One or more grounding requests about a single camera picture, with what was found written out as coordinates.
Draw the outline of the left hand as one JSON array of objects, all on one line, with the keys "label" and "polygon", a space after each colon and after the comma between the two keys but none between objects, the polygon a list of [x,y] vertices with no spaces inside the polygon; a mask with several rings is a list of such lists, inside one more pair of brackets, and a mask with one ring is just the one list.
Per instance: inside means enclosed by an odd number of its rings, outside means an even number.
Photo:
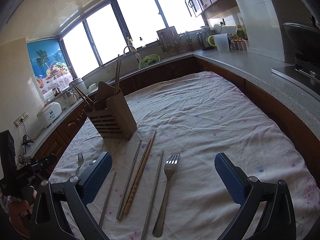
[{"label": "left hand", "polygon": [[27,200],[6,197],[1,193],[1,209],[4,212],[4,218],[21,239],[30,239],[33,207],[34,205],[29,205]]}]

